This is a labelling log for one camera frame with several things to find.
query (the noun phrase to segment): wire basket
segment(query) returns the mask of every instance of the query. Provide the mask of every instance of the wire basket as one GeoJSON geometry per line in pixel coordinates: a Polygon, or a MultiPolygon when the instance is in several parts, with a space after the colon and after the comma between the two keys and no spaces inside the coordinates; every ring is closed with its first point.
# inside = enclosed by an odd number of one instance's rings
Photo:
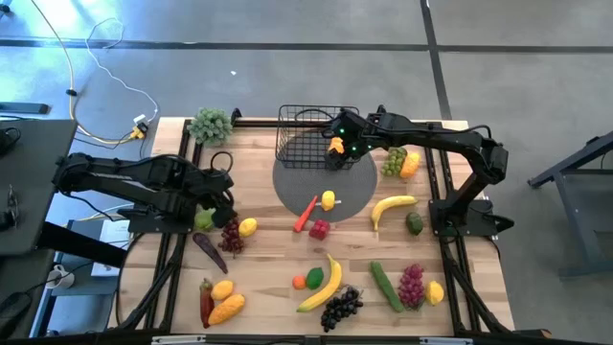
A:
{"type": "MultiPolygon", "coordinates": [[[[277,147],[275,155],[284,167],[290,169],[325,169],[330,138],[324,138],[322,130],[329,128],[329,121],[346,108],[359,115],[353,106],[295,105],[279,108],[277,147]]],[[[350,169],[358,159],[348,159],[342,169],[350,169]]]]}

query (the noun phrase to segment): paper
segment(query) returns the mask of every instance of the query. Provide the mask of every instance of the paper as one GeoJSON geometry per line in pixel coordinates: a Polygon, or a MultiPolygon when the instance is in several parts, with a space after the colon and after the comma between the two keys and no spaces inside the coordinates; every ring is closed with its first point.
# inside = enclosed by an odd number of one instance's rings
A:
{"type": "MultiPolygon", "coordinates": [[[[126,247],[130,238],[130,233],[127,232],[129,224],[129,220],[105,220],[100,233],[100,241],[110,243],[116,247],[126,247]]],[[[117,275],[119,275],[119,268],[109,266],[108,264],[94,263],[92,266],[92,276],[94,277],[112,277],[117,275]]]]}

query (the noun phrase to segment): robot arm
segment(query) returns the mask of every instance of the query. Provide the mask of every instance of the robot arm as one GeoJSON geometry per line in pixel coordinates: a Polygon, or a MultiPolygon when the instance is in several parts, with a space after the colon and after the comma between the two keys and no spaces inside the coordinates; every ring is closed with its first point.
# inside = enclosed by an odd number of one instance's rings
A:
{"type": "Polygon", "coordinates": [[[97,191],[133,201],[134,209],[119,214],[140,223],[139,229],[188,232],[198,204],[216,209],[213,222],[217,227],[236,215],[230,175],[213,168],[200,170],[177,155],[130,162],[73,153],[57,164],[54,184],[60,193],[97,191]]]}
{"type": "MultiPolygon", "coordinates": [[[[327,166],[329,169],[337,170],[349,158],[359,158],[370,150],[377,148],[388,150],[403,145],[458,152],[468,160],[473,172],[456,193],[448,195],[445,200],[435,202],[435,210],[431,209],[434,211],[431,214],[433,218],[438,219],[437,222],[440,223],[443,233],[448,225],[460,228],[466,225],[469,206],[475,202],[474,198],[487,185],[497,184],[505,179],[509,154],[503,149],[502,144],[474,130],[485,127],[489,132],[486,126],[451,130],[440,127],[440,124],[437,125],[413,123],[403,116],[386,112],[382,106],[376,113],[369,114],[366,119],[348,109],[342,109],[330,121],[330,127],[322,132],[327,138],[340,137],[344,146],[343,153],[335,149],[328,152],[327,166]]],[[[502,230],[504,230],[502,227],[498,227],[498,231],[502,230]]]]}

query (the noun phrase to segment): gray floor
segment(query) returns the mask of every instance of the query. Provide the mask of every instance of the gray floor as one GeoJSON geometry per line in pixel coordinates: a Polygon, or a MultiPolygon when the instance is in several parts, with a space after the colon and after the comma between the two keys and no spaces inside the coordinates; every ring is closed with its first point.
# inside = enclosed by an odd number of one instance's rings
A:
{"type": "MultiPolygon", "coordinates": [[[[39,4],[68,38],[84,38],[93,24],[117,15],[129,40],[426,43],[418,0],[39,0],[39,4]]],[[[430,0],[429,4],[440,44],[613,43],[610,1],[430,0]]],[[[15,13],[0,18],[0,39],[52,36],[29,1],[12,1],[11,7],[15,13]]],[[[96,37],[116,35],[117,27],[109,24],[96,37]]],[[[68,77],[61,51],[0,50],[2,99],[44,102],[53,107],[49,118],[67,118],[68,77]]],[[[119,137],[133,117],[151,113],[147,99],[110,80],[83,49],[69,53],[81,92],[77,114],[87,127],[119,137]]],[[[411,118],[441,118],[427,52],[114,49],[95,54],[128,84],[149,92],[159,103],[161,116],[193,115],[200,106],[228,111],[239,107],[248,116],[275,116],[281,104],[303,103],[352,104],[362,112],[386,104],[388,110],[411,118]]],[[[441,62],[453,119],[490,125],[494,137],[511,153],[507,179],[489,187],[487,194],[497,213],[516,222],[500,239],[516,327],[610,343],[613,275],[565,282],[557,278],[558,268],[580,264],[578,252],[555,187],[534,191],[526,180],[612,128],[613,55],[443,53],[441,62]]],[[[139,143],[131,143],[111,152],[76,142],[72,150],[136,159],[138,148],[139,143]]],[[[606,166],[613,166],[611,158],[605,160],[606,166]]],[[[122,203],[102,195],[86,197],[101,208],[122,203]]],[[[90,214],[77,201],[58,196],[49,219],[63,223],[90,214]]],[[[56,314],[62,315],[61,309],[56,314]]],[[[67,332],[91,330],[60,321],[54,326],[67,332]]]]}

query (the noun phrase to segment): red pepper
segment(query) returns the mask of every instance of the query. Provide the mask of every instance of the red pepper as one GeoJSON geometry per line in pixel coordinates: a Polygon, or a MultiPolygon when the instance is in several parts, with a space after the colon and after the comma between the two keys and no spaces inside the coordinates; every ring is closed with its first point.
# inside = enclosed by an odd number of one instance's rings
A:
{"type": "Polygon", "coordinates": [[[329,232],[329,223],[325,220],[317,219],[315,224],[308,232],[308,235],[314,239],[322,241],[326,238],[329,232]]]}
{"type": "Polygon", "coordinates": [[[303,227],[305,226],[305,223],[308,220],[308,216],[310,216],[310,213],[313,211],[313,209],[315,208],[315,202],[317,202],[317,195],[313,198],[313,200],[308,204],[308,206],[306,207],[306,210],[303,212],[303,214],[298,218],[298,220],[296,220],[296,223],[294,224],[294,232],[301,232],[303,231],[303,227]]]}
{"type": "Polygon", "coordinates": [[[202,320],[202,327],[209,328],[209,315],[215,307],[215,301],[211,297],[211,291],[213,291],[213,284],[206,278],[200,284],[200,320],[202,320]]]}

